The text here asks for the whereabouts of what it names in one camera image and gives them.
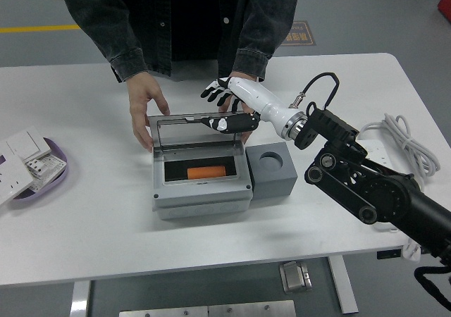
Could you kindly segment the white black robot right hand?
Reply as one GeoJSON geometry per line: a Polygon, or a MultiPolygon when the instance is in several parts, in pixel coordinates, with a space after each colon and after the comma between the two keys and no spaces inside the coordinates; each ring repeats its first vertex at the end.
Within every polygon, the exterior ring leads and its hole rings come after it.
{"type": "Polygon", "coordinates": [[[239,113],[220,118],[203,118],[201,122],[221,133],[231,134],[253,131],[259,121],[270,122],[276,133],[283,139],[296,139],[307,121],[307,116],[295,108],[288,108],[272,92],[259,82],[240,77],[223,77],[214,80],[202,93],[201,97],[212,102],[218,98],[221,105],[231,94],[237,101],[244,102],[254,110],[252,114],[239,113]]]}

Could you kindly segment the person's left hand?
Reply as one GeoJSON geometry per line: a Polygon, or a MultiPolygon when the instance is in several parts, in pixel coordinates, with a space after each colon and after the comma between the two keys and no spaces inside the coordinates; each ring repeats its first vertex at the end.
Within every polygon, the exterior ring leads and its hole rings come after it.
{"type": "MultiPolygon", "coordinates": [[[[253,76],[253,75],[248,75],[246,73],[241,73],[241,72],[235,72],[233,71],[230,74],[230,77],[239,77],[242,79],[247,79],[247,80],[251,80],[251,81],[257,81],[257,76],[253,76]]],[[[233,105],[235,104],[237,98],[235,96],[229,96],[224,103],[218,107],[218,111],[219,112],[227,112],[227,111],[231,111],[233,108],[233,105]]],[[[246,103],[239,101],[237,102],[237,107],[241,108],[245,113],[253,113],[254,109],[249,107],[248,105],[246,105],[246,103]]],[[[246,144],[247,140],[249,139],[250,135],[252,134],[252,131],[249,132],[243,132],[241,134],[241,141],[243,144],[246,144]]]]}

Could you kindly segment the person's right hand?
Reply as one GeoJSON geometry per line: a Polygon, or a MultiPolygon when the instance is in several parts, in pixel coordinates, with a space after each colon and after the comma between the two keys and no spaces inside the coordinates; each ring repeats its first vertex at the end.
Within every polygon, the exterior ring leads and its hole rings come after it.
{"type": "Polygon", "coordinates": [[[153,139],[147,130],[147,106],[154,101],[158,110],[164,115],[170,114],[168,102],[166,101],[159,83],[148,72],[141,72],[126,80],[129,98],[129,111],[132,121],[132,131],[138,142],[147,151],[153,150],[153,139]]]}

